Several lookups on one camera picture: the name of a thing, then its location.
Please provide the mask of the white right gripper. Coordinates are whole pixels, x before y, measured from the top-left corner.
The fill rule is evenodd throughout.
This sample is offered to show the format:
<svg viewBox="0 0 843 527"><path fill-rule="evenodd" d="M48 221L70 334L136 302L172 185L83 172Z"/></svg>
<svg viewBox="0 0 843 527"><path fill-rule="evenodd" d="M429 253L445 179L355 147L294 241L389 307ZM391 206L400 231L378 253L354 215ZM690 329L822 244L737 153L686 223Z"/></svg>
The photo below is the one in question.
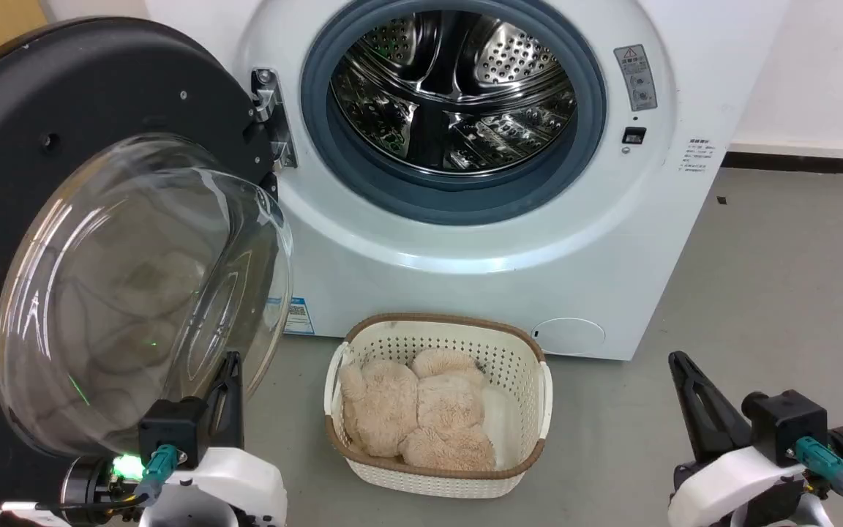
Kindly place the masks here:
<svg viewBox="0 0 843 527"><path fill-rule="evenodd" d="M722 391L685 351L668 365L694 461L675 467L667 518L670 526L746 526L746 506L778 484L793 481L805 467L780 467L752 443L752 429Z"/></svg>

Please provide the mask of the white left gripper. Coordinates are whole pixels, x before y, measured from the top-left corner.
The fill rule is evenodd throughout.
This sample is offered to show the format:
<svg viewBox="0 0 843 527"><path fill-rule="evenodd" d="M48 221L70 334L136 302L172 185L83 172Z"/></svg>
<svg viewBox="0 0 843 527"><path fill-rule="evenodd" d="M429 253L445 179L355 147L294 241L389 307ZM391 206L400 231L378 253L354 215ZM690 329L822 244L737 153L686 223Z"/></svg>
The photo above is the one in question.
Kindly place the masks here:
<svg viewBox="0 0 843 527"><path fill-rule="evenodd" d="M228 351L207 394L211 446L163 484L149 477L140 526L285 526L288 494L274 464L244 451L243 357Z"/></svg>

